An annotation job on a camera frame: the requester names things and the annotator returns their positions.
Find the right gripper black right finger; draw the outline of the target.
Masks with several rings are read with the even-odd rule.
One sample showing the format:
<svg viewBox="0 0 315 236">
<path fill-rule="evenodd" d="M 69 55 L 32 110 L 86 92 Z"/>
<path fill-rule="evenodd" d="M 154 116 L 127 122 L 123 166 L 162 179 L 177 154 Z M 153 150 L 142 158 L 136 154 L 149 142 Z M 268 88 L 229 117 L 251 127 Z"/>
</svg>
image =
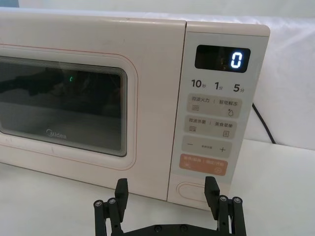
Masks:
<svg viewBox="0 0 315 236">
<path fill-rule="evenodd" d="M 220 194 L 214 177 L 205 177 L 204 194 L 220 236 L 245 236 L 246 225 L 243 200 L 240 197 L 228 198 Z"/>
</svg>

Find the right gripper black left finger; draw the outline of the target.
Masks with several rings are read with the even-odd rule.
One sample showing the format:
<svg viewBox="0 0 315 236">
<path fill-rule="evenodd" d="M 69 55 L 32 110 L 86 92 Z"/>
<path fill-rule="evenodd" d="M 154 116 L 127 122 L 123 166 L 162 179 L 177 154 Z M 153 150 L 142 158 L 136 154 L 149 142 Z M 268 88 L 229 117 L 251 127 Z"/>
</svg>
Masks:
<svg viewBox="0 0 315 236">
<path fill-rule="evenodd" d="M 124 213 L 128 200 L 128 183 L 126 178 L 117 181 L 115 197 L 94 202 L 94 224 L 95 235 L 106 236 L 106 220 L 110 219 L 112 236 L 123 236 L 121 223 L 124 219 Z"/>
</svg>

